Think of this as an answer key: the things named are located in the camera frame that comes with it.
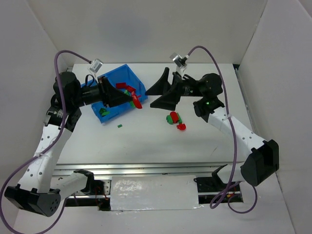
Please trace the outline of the red two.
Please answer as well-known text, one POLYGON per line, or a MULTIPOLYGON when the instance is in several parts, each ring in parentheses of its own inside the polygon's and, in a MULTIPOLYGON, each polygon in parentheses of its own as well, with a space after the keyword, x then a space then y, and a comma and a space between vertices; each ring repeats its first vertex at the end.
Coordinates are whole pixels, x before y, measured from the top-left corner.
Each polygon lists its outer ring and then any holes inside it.
POLYGON ((116 83, 116 88, 118 89, 126 89, 127 84, 125 82, 116 83))

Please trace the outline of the large red green lego assembly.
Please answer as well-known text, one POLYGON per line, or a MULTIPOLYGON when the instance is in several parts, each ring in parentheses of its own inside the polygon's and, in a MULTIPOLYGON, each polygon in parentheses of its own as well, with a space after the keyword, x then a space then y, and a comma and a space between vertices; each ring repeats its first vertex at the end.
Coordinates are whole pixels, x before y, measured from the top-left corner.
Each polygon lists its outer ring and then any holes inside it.
POLYGON ((166 116, 166 121, 170 125, 183 123, 179 113, 174 111, 170 112, 170 114, 166 116))

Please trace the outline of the small green lego brick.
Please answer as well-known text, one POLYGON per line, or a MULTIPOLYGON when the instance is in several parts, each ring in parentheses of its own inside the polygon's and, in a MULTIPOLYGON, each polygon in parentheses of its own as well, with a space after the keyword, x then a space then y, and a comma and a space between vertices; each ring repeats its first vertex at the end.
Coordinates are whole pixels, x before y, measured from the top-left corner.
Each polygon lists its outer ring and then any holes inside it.
POLYGON ((99 110, 99 113, 102 115, 103 113, 105 113, 106 112, 106 109, 105 108, 100 108, 100 110, 99 110))

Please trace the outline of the red rounded lego brick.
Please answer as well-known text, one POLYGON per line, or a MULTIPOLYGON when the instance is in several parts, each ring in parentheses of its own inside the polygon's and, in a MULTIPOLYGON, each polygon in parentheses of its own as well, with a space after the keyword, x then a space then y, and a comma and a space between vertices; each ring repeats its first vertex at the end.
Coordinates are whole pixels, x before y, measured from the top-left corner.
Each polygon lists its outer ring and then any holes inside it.
POLYGON ((130 93, 136 91, 136 89, 135 89, 134 87, 130 86, 130 85, 127 85, 127 86, 126 86, 126 90, 127 90, 128 92, 130 92, 130 93))

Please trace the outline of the red green rounded lego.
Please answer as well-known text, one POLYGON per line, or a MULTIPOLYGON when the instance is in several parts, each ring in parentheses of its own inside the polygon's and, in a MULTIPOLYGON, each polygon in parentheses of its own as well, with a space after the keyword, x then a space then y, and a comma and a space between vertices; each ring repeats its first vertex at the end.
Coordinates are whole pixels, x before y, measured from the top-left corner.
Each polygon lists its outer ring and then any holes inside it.
POLYGON ((139 96, 135 94, 134 91, 131 92, 132 103, 137 109, 142 109, 142 104, 139 101, 139 96))

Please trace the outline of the red round lego piece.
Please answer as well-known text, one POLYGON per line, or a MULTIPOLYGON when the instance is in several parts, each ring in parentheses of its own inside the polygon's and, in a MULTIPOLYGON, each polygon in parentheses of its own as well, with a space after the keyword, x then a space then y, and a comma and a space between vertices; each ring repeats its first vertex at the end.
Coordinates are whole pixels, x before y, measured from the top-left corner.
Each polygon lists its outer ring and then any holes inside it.
POLYGON ((176 126, 180 131, 186 130, 186 125, 184 123, 180 123, 176 126))

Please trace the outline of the green square lego brick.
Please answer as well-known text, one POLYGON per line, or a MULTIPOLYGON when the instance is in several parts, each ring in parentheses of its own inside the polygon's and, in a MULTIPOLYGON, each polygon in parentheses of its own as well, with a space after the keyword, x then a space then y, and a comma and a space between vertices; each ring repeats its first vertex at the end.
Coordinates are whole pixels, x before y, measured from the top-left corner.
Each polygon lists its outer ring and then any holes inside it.
POLYGON ((103 112, 103 113, 102 113, 102 116, 105 117, 105 116, 109 115, 109 113, 110 113, 110 112, 103 112))

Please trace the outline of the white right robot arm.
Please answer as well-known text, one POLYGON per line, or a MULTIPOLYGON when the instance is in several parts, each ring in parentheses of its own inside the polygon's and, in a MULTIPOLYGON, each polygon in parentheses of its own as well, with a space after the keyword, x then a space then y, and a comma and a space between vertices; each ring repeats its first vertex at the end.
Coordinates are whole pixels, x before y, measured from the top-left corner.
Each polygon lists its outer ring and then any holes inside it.
POLYGON ((218 99, 222 90, 222 79, 216 73, 205 74, 200 80, 189 75, 181 76, 173 72, 173 81, 168 81, 169 68, 166 67, 160 79, 146 91, 147 96, 157 96, 150 106, 174 111, 181 97, 199 97, 193 102, 195 114, 214 126, 224 135, 236 137, 237 154, 244 158, 232 171, 232 165, 221 166, 213 176, 219 183, 245 181, 258 186, 279 169, 279 146, 276 141, 266 141, 253 133, 233 116, 218 99))

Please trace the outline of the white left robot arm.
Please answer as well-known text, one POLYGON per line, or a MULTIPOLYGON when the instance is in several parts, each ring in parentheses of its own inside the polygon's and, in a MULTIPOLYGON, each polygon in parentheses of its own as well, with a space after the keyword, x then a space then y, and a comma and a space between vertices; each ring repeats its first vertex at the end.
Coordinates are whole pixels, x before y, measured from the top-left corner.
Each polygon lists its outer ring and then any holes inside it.
POLYGON ((94 174, 83 169, 74 170, 51 186, 60 154, 81 116, 80 108, 96 102, 116 107, 132 100, 105 76, 99 77, 92 86, 82 86, 74 73, 62 72, 56 76, 53 89, 55 94, 32 162, 18 184, 8 186, 4 193, 17 208, 46 217, 51 217, 60 202, 71 194, 77 191, 89 194, 94 189, 94 174))

